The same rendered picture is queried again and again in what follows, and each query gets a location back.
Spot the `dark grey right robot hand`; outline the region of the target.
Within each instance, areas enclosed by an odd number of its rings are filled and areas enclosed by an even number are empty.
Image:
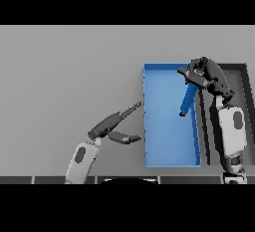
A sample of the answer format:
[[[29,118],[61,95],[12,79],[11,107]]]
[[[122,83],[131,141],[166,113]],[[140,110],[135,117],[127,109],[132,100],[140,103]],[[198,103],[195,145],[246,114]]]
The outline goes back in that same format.
[[[192,83],[215,97],[221,96],[224,104],[234,96],[221,68],[207,57],[193,59],[186,69],[178,68],[177,71],[185,77],[187,84]]]

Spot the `blue pipe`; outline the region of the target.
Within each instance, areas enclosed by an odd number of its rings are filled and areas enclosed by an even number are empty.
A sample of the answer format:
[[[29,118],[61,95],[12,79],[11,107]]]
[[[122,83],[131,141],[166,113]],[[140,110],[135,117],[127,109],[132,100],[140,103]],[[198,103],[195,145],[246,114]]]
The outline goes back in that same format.
[[[180,113],[179,113],[180,116],[186,116],[186,114],[188,113],[188,111],[195,99],[197,89],[198,89],[198,86],[193,83],[189,83],[187,85],[187,90],[184,95],[182,104],[180,106]]]

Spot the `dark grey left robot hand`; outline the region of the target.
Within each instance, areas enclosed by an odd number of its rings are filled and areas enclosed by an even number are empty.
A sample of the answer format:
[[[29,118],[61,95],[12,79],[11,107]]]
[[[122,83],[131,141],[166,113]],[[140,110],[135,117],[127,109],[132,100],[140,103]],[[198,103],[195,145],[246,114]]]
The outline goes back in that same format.
[[[140,106],[141,102],[138,102],[122,113],[116,112],[110,116],[107,116],[88,132],[89,138],[91,140],[96,140],[97,138],[104,138],[108,136],[110,140],[121,144],[130,144],[132,142],[141,140],[140,135],[128,135],[115,131],[115,128]]]

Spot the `blue bin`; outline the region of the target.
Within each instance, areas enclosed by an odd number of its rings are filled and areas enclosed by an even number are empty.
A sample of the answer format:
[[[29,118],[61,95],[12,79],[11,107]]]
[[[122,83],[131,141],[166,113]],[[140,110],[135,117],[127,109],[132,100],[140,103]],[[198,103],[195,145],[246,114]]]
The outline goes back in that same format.
[[[143,64],[146,167],[186,168],[201,164],[195,103],[186,116],[179,115],[187,85],[177,69],[187,66],[187,63]]]

